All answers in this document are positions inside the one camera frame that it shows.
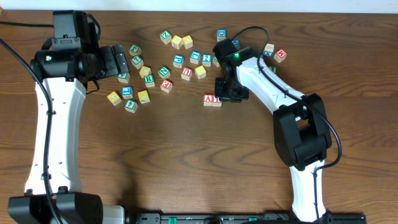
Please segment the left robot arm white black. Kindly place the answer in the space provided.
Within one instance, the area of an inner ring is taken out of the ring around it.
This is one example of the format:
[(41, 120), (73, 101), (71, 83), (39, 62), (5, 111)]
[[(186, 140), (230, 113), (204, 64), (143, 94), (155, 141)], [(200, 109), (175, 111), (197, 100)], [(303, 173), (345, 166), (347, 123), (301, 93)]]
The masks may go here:
[(24, 194), (9, 199), (9, 215), (18, 223), (132, 223), (123, 206), (82, 192), (78, 166), (87, 84), (127, 74), (124, 49), (100, 47), (100, 25), (83, 11), (54, 11), (53, 29), (25, 64), (36, 82), (37, 133)]

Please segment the blue 2 block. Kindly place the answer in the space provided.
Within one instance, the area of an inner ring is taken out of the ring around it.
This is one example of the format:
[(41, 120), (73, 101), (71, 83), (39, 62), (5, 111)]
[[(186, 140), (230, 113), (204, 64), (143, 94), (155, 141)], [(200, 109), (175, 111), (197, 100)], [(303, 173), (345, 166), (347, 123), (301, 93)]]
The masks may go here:
[(210, 67), (211, 63), (212, 63), (212, 55), (211, 54), (203, 54), (202, 65), (204, 67)]

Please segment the red A block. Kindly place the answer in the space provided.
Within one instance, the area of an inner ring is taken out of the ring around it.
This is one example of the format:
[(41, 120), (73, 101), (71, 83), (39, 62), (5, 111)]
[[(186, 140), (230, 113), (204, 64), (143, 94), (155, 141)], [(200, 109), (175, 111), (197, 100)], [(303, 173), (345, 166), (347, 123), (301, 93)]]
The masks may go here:
[(204, 106), (213, 106), (213, 98), (212, 94), (204, 94), (203, 96), (203, 105)]

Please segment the red I block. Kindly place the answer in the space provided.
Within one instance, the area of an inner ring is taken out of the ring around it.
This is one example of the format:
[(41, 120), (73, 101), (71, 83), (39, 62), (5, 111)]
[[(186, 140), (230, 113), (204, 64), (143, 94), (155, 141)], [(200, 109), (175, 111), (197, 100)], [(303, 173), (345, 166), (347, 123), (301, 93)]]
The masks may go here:
[(214, 107), (222, 106), (222, 102), (220, 101), (220, 99), (218, 97), (216, 97), (216, 96), (213, 97), (212, 106), (214, 106)]

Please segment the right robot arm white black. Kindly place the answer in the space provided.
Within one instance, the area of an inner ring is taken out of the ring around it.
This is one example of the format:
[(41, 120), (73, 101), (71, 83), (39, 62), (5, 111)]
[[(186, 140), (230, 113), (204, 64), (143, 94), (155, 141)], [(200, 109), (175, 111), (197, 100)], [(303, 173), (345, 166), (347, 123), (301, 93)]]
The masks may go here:
[(294, 201), (292, 211), (302, 222), (318, 221), (326, 213), (322, 199), (321, 173), (331, 134), (324, 119), (322, 99), (294, 90), (284, 83), (257, 52), (246, 47), (237, 50), (230, 39), (213, 47), (223, 76), (215, 81), (215, 96), (222, 102), (239, 103), (250, 93), (256, 95), (273, 116), (274, 145), (290, 169)]

